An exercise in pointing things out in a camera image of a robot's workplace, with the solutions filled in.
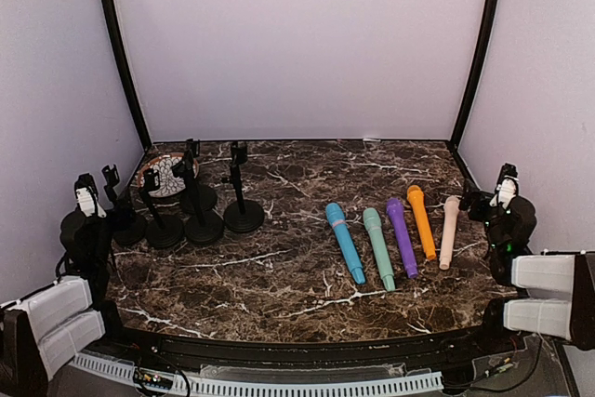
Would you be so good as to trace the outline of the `black stand of blue microphone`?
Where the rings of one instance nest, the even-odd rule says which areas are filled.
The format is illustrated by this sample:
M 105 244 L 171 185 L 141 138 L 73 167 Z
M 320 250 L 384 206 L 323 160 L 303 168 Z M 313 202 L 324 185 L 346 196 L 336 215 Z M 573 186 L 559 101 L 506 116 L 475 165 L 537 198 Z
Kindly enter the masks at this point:
M 236 233 L 255 231 L 264 223 L 264 209 L 256 201 L 247 200 L 243 193 L 241 165 L 247 162 L 247 144 L 239 141 L 231 143 L 230 175 L 223 178 L 223 183 L 230 183 L 235 191 L 236 200 L 230 203 L 223 214 L 226 227 Z

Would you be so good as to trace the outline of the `orange microphone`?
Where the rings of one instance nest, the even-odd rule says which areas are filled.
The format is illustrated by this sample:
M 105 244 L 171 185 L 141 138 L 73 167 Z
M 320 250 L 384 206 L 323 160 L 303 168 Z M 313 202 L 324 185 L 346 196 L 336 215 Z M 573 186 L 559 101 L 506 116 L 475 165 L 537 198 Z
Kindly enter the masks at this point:
M 411 185 L 407 189 L 407 201 L 414 213 L 425 258 L 434 260 L 436 259 L 436 247 L 425 207 L 424 193 L 419 186 Z

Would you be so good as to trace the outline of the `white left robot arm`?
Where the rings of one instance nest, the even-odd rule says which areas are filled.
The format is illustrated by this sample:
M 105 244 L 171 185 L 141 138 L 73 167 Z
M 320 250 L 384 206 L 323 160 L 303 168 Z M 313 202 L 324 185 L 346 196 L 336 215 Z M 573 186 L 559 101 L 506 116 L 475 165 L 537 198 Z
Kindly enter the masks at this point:
M 49 381 L 89 344 L 111 356 L 131 348 L 114 302 L 106 299 L 115 270 L 112 237 L 128 228 L 133 212 L 76 208 L 60 224 L 65 253 L 56 279 L 1 306 L 1 392 L 44 396 Z

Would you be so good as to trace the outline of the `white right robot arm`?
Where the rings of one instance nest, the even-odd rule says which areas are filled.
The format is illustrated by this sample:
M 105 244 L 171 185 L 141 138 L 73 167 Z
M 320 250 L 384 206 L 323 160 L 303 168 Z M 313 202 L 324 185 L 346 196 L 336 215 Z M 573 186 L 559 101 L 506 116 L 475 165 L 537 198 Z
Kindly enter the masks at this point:
M 493 354 L 509 341 L 510 331 L 525 331 L 593 350 L 594 252 L 533 254 L 529 241 L 537 224 L 536 209 L 518 194 L 517 179 L 511 176 L 501 179 L 493 193 L 466 181 L 459 209 L 483 224 L 490 271 L 498 284 L 556 295 L 505 301 L 500 305 L 502 319 L 491 319 L 475 332 L 475 347 Z

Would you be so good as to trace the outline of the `mint green microphone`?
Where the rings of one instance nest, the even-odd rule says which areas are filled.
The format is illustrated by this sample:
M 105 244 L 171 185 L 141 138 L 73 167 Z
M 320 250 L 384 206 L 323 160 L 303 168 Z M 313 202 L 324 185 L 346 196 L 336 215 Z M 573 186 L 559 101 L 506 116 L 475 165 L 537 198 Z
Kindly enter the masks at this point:
M 396 290 L 394 271 L 382 231 L 380 215 L 375 208 L 368 207 L 363 212 L 363 221 L 373 248 L 380 279 L 385 290 L 393 292 Z

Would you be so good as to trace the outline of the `blue microphone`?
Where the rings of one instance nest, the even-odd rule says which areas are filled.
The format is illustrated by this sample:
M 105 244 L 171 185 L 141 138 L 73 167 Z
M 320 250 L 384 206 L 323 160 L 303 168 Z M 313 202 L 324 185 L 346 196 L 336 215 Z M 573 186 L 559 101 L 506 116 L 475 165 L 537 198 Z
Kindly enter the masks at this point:
M 325 215 L 354 282 L 363 285 L 366 282 L 364 267 L 352 241 L 342 208 L 337 203 L 330 203 L 325 207 Z

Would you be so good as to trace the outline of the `black stand of orange microphone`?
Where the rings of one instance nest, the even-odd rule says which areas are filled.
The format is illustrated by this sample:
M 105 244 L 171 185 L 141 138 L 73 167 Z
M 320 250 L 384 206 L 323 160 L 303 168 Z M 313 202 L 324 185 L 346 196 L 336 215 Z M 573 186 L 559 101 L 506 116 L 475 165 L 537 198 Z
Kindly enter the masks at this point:
M 145 237 L 147 220 L 134 209 L 130 194 L 126 192 L 118 196 L 115 187 L 120 183 L 117 166 L 106 165 L 101 169 L 105 179 L 104 191 L 112 203 L 108 212 L 113 239 L 120 246 L 131 246 L 140 242 Z

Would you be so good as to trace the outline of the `black stand of beige microphone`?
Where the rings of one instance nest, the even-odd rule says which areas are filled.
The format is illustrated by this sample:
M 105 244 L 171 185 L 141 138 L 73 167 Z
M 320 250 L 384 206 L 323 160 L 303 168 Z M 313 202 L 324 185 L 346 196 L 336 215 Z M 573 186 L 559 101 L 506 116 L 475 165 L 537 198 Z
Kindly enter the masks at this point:
M 148 223 L 145 238 L 148 244 L 158 250 L 168 249 L 178 244 L 184 236 L 182 220 L 174 215 L 161 215 L 153 203 L 151 192 L 160 188 L 160 175 L 153 168 L 142 173 L 143 184 L 139 188 L 139 196 L 146 205 L 152 221 Z

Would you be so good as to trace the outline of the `beige microphone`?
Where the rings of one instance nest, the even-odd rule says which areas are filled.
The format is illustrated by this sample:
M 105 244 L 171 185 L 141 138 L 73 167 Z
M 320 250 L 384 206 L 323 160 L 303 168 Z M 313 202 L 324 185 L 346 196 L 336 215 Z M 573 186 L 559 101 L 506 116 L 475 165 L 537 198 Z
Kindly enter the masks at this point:
M 443 236 L 441 241 L 439 268 L 446 271 L 450 268 L 454 253 L 456 238 L 456 225 L 460 212 L 460 199 L 457 196 L 449 196 L 443 206 Z

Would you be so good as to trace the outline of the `black stand of mint microphone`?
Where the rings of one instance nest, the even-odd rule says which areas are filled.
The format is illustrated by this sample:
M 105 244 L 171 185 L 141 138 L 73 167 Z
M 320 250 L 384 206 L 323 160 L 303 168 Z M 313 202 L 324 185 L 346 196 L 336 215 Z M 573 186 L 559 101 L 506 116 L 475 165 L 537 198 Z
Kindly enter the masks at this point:
M 194 159 L 191 149 L 187 149 L 180 161 L 171 168 L 176 178 L 183 179 L 185 192 L 194 210 L 194 216 L 186 221 L 184 231 L 190 242 L 200 246 L 212 245 L 223 235 L 224 223 L 214 211 L 203 211 L 193 168 Z

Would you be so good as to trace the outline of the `black stand of purple microphone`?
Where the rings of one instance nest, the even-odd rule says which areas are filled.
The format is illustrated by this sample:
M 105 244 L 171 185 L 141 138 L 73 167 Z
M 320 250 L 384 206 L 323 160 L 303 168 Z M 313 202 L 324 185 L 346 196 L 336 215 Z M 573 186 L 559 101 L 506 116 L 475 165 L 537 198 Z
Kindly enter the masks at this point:
M 186 147 L 185 147 L 185 152 L 184 152 L 184 155 L 182 158 L 182 160 L 183 160 L 182 164 L 184 166 L 184 169 L 187 170 L 189 166 L 192 166 L 194 164 L 194 162 L 196 161 L 196 159 L 198 157 L 198 154 L 200 151 L 200 141 L 195 140 L 195 139 L 187 139 L 185 141 L 185 143 L 186 143 Z M 215 208 L 215 205 L 217 204 L 217 201 L 218 201 L 217 193 L 215 192 L 215 190 L 212 187 L 207 186 L 204 183 L 201 183 L 199 180 L 199 176 L 197 174 L 194 175 L 193 180 L 194 180 L 194 184 L 197 188 L 197 191 L 199 192 L 199 195 L 200 195 L 201 209 L 204 212 L 213 210 Z M 185 191 L 181 196 L 180 206 L 181 206 L 181 209 L 185 213 L 191 214 L 191 215 L 195 214 L 190 194 L 187 191 Z

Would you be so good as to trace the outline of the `purple microphone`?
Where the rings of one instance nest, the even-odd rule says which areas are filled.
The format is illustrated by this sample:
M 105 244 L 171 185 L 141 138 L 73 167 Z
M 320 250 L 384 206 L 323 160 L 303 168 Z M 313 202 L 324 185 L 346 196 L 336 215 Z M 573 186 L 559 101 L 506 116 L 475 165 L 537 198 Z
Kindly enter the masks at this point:
M 417 261 L 404 219 L 403 204 L 397 198 L 390 198 L 386 205 L 386 212 L 394 229 L 407 277 L 416 279 L 418 277 Z

